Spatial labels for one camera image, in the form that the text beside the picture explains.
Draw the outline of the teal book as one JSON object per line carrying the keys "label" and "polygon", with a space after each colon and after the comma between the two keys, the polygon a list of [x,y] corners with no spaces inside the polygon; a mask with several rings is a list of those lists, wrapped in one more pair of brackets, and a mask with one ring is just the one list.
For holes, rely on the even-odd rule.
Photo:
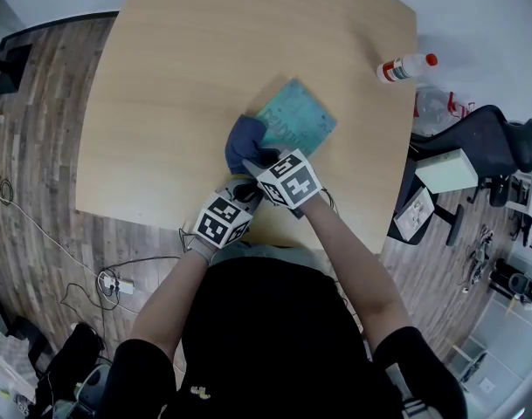
{"label": "teal book", "polygon": [[336,120],[298,79],[289,80],[259,111],[256,118],[266,126],[261,148],[298,148],[306,157],[328,138]]}

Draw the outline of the black grey equipment pile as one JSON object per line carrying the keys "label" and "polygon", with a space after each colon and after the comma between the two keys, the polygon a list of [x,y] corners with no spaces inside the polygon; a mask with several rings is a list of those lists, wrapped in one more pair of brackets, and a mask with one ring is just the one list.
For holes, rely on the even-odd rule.
{"label": "black grey equipment pile", "polygon": [[95,369],[103,347],[102,338],[87,323],[78,323],[38,381],[29,419],[55,419],[52,408],[58,401],[74,404],[76,385]]}

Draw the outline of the large clear water jug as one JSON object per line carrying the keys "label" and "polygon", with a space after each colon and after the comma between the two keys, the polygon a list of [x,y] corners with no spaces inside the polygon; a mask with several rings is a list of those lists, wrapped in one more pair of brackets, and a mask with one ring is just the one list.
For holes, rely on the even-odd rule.
{"label": "large clear water jug", "polygon": [[473,102],[459,100],[454,92],[444,92],[433,86],[420,87],[415,95],[411,131],[423,137],[440,134],[474,109]]}

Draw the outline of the grey booklet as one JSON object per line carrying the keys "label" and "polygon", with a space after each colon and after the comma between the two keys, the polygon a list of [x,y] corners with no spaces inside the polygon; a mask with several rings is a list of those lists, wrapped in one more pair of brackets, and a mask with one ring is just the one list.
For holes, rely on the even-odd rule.
{"label": "grey booklet", "polygon": [[393,221],[402,239],[410,241],[434,211],[434,204],[427,187],[421,187],[394,216]]}

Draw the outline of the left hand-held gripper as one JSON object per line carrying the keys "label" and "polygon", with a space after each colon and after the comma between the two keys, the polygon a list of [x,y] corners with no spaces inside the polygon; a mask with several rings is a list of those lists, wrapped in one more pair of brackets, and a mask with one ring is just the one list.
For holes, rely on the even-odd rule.
{"label": "left hand-held gripper", "polygon": [[253,179],[233,178],[213,191],[201,209],[193,233],[222,249],[243,237],[264,199]]}

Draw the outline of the person's left forearm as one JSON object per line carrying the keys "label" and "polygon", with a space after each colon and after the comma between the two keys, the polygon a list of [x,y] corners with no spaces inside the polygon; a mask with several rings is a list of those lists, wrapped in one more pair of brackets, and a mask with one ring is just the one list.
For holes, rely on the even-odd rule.
{"label": "person's left forearm", "polygon": [[208,265],[197,251],[185,253],[138,313],[130,338],[155,345],[172,361]]}

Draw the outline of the person's grey trousers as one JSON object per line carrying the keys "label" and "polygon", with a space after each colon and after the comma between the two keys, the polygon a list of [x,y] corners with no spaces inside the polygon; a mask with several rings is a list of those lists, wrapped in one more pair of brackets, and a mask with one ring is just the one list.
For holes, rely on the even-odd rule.
{"label": "person's grey trousers", "polygon": [[331,264],[326,255],[302,247],[280,247],[268,244],[252,244],[237,241],[217,251],[211,265],[235,258],[271,258],[315,269],[325,275],[331,274]]}

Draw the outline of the black mesh office chair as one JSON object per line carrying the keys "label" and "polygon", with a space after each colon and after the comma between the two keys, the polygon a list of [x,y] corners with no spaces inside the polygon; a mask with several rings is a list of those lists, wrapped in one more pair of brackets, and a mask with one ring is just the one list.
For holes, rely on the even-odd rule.
{"label": "black mesh office chair", "polygon": [[507,195],[506,185],[517,171],[532,171],[532,120],[506,120],[493,105],[482,106],[431,137],[413,134],[394,213],[426,185],[415,175],[418,163],[457,149],[466,154],[476,174],[475,193],[491,189],[491,198]]}

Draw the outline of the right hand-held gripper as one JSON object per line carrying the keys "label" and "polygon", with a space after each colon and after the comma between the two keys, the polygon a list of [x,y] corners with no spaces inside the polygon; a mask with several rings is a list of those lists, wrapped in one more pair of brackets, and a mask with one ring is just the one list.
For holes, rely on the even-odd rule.
{"label": "right hand-held gripper", "polygon": [[282,144],[264,145],[260,157],[278,159],[269,165],[243,159],[246,173],[256,178],[271,203],[302,218],[301,205],[324,190],[307,157],[298,148]]}

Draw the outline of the pale green box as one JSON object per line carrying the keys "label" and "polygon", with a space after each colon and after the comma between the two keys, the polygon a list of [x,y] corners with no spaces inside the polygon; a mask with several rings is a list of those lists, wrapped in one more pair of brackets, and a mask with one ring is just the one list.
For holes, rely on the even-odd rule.
{"label": "pale green box", "polygon": [[474,188],[479,181],[461,148],[418,161],[415,174],[433,194]]}

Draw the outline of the clear bottle with red cap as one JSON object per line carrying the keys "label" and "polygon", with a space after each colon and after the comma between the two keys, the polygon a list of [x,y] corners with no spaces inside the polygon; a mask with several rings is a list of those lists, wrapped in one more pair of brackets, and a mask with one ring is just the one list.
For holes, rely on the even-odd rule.
{"label": "clear bottle with red cap", "polygon": [[438,64],[438,58],[433,53],[407,54],[403,57],[382,63],[377,68],[377,77],[384,83],[393,83],[409,78],[417,78],[427,73]]}

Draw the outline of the dark blue cloth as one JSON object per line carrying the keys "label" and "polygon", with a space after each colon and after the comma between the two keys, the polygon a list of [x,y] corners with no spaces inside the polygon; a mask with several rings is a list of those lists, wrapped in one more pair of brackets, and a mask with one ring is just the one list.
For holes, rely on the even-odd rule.
{"label": "dark blue cloth", "polygon": [[265,167],[279,159],[276,149],[260,146],[265,134],[262,121],[246,115],[238,117],[225,144],[225,160],[232,175],[250,175],[243,160]]}

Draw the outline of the person's black shirt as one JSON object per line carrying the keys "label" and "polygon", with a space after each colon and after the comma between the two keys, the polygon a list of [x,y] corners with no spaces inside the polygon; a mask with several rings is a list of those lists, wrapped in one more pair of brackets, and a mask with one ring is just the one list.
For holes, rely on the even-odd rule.
{"label": "person's black shirt", "polygon": [[387,375],[442,419],[467,419],[463,392],[412,326],[372,355],[333,280],[272,258],[212,266],[183,329],[187,363],[143,340],[115,353],[95,419],[404,419]]}

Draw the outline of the black monitor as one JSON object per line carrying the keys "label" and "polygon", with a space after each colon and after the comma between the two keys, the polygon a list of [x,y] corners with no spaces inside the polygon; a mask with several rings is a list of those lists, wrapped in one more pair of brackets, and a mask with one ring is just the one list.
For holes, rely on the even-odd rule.
{"label": "black monitor", "polygon": [[31,44],[14,47],[0,59],[0,95],[18,92],[31,48]]}

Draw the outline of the white plug adapter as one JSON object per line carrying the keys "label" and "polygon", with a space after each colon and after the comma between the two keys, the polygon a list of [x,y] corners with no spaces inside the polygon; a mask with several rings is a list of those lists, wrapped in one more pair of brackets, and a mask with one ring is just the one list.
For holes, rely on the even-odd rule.
{"label": "white plug adapter", "polygon": [[99,274],[98,285],[101,291],[108,297],[117,295],[118,293],[133,295],[135,290],[135,286],[132,281],[117,278],[107,271],[102,271]]}

